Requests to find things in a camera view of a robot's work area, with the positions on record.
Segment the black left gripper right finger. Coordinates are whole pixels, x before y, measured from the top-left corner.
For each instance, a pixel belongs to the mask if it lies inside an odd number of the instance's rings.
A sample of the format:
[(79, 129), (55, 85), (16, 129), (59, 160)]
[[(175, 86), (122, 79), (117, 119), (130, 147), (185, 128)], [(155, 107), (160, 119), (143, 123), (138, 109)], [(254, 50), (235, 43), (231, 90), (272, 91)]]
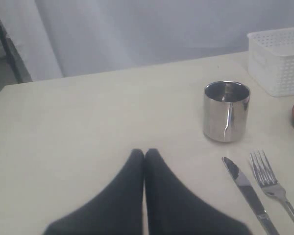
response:
[(174, 175), (157, 149), (145, 155), (145, 190), (151, 235), (249, 235), (242, 222), (193, 194)]

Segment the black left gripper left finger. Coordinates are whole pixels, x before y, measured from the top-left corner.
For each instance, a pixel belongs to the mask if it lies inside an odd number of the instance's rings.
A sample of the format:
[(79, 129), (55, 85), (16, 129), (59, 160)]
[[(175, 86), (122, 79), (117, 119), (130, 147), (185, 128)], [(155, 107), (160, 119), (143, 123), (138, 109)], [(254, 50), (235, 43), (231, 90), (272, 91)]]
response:
[(126, 163), (95, 198), (52, 222), (47, 235), (141, 235), (144, 154), (133, 149)]

